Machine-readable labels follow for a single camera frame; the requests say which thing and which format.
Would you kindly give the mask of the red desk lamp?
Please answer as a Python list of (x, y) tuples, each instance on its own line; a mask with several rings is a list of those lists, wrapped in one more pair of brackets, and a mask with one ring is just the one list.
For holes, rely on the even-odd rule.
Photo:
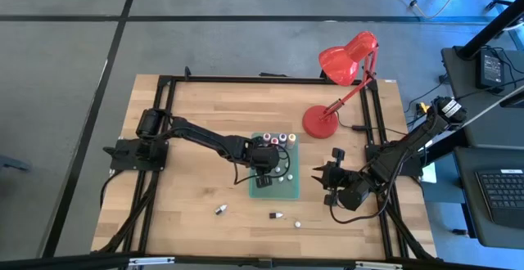
[(319, 54), (318, 61), (322, 71), (335, 84), (343, 87), (351, 86), (358, 76), (361, 61), (364, 62), (363, 78), (343, 98), (338, 98), (329, 106), (311, 106), (304, 113), (302, 126), (308, 135), (324, 139), (336, 132), (339, 109), (375, 79), (378, 48), (375, 35), (363, 31), (345, 46), (330, 47)]

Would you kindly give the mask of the white paper sheet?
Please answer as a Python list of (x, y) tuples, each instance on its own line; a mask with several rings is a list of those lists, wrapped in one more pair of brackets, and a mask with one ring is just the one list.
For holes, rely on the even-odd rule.
[(422, 168), (420, 180), (422, 182), (436, 183), (436, 165), (434, 163), (430, 163)]

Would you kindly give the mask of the grey-blue floor object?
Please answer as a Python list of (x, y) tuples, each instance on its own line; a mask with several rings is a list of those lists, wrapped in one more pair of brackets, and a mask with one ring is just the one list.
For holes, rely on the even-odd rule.
[(3, 168), (18, 169), (20, 171), (29, 171), (30, 165), (24, 161), (13, 159), (11, 157), (0, 155), (0, 171)]

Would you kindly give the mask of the black side table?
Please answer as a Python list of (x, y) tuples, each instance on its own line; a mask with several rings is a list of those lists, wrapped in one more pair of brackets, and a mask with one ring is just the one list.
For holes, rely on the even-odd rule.
[(460, 129), (469, 146), (524, 150), (524, 107), (502, 107), (505, 97), (524, 94), (524, 52), (507, 51), (504, 90), (494, 96), (476, 87), (477, 63), (457, 56), (452, 47), (441, 50), (454, 97), (468, 110)]

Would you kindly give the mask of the black power adapter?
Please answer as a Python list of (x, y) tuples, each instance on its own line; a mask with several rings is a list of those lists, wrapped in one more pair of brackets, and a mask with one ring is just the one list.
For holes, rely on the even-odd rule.
[(476, 87), (493, 94), (504, 90), (504, 65), (491, 50), (480, 50), (477, 54)]

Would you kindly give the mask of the silver frame bracket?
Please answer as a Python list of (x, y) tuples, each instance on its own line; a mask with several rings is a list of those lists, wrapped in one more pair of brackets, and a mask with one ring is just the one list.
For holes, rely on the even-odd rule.
[(158, 265), (158, 264), (170, 264), (175, 263), (175, 257), (141, 257), (141, 258), (131, 258), (129, 260), (129, 267), (141, 267), (148, 265)]
[(372, 261), (356, 261), (354, 270), (404, 270), (401, 264)]

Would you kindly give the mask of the teal translucent plastic bin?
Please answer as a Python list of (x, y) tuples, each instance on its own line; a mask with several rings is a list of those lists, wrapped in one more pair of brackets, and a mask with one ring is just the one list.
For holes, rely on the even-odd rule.
[[(271, 138), (276, 137), (280, 133), (270, 133)], [(263, 133), (253, 133), (254, 137), (262, 137)], [(275, 173), (274, 169), (271, 170), (269, 176), (271, 177), (271, 185), (269, 187), (256, 187), (255, 178), (248, 180), (249, 182), (249, 196), (253, 199), (263, 200), (297, 200), (300, 196), (300, 152), (299, 152), (299, 138), (296, 135), (296, 144), (292, 149), (280, 146), (279, 156), (280, 160), (278, 167), (281, 168), (280, 173)], [(292, 174), (293, 179), (287, 180), (287, 175)], [(279, 177), (284, 177), (283, 182), (278, 182)]]

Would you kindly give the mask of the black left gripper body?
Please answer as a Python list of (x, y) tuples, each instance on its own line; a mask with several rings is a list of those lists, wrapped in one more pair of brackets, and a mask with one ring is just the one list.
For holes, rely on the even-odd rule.
[(257, 175), (270, 173), (280, 160), (278, 148), (262, 137), (248, 138), (242, 145), (241, 164), (254, 169)]

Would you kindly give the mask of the black laptop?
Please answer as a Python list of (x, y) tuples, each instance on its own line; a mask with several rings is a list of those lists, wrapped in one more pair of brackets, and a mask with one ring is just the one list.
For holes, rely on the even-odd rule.
[(524, 151), (457, 147), (454, 158), (474, 236), (524, 250)]

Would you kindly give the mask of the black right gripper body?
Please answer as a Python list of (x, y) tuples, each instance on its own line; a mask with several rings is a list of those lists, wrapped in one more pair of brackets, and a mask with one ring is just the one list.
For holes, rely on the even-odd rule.
[(356, 211), (367, 199), (371, 191), (371, 187), (364, 179), (362, 173), (333, 168), (328, 173), (328, 176), (337, 178), (337, 202), (334, 206), (341, 205), (345, 209)]

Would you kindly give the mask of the black diagonal pole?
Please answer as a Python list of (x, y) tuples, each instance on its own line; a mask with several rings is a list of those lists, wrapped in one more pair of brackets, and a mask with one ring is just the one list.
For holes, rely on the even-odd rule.
[(486, 45), (496, 34), (509, 27), (524, 14), (524, 0), (515, 0), (498, 16), (496, 16), (480, 33), (472, 38), (465, 46), (458, 50), (457, 55), (462, 59), (475, 56), (481, 47)]

